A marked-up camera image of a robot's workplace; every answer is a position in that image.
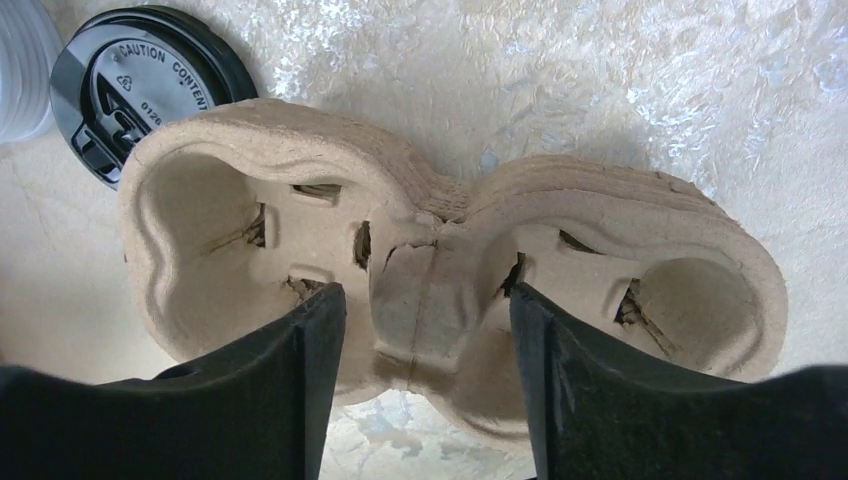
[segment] white plastic container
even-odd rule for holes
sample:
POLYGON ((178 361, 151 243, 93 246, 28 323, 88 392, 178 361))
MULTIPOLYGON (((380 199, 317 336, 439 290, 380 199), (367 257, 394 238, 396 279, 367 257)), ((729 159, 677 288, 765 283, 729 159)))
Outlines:
POLYGON ((38 0, 0 0, 0 144, 53 125, 50 69, 62 41, 38 0))

